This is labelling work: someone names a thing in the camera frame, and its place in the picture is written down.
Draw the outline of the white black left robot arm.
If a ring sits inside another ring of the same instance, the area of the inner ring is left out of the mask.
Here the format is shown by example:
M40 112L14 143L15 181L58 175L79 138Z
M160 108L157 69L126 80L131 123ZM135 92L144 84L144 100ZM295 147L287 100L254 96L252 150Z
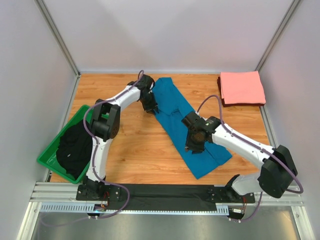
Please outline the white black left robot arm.
M93 110L90 123L84 123L84 129L92 137L92 153L89 169L83 186L96 195L102 194L106 184L106 161L113 139L120 130L122 111L134 102L141 102L143 110L155 115L159 112L153 87L155 80L144 71L140 71L136 81L131 81L115 96L106 100L98 99L89 108Z

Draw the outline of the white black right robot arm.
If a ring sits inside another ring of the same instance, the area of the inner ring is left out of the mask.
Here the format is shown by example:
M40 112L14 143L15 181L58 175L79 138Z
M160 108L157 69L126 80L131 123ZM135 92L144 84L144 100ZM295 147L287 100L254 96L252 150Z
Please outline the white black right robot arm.
M288 190L298 171L289 149L283 145L274 148L255 141L211 116L203 118L191 111L183 119L187 127L185 149L193 154L205 150L205 144L216 144L232 150L258 168L258 172L235 175L226 185L240 196L265 192L279 199Z

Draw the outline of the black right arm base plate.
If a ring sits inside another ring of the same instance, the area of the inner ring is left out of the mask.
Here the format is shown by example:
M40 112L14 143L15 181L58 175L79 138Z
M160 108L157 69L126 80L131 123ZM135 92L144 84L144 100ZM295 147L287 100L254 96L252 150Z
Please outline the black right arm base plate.
M209 197L214 203L249 203L253 204L256 202L253 193L245 195L239 195L232 187L229 186L210 186L208 188Z

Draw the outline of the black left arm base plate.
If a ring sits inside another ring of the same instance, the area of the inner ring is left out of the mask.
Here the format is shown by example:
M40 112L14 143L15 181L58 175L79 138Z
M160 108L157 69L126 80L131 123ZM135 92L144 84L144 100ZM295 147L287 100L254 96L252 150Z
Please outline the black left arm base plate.
M77 188L75 199L77 201L106 201L109 198L109 192L103 185L89 186L81 184Z

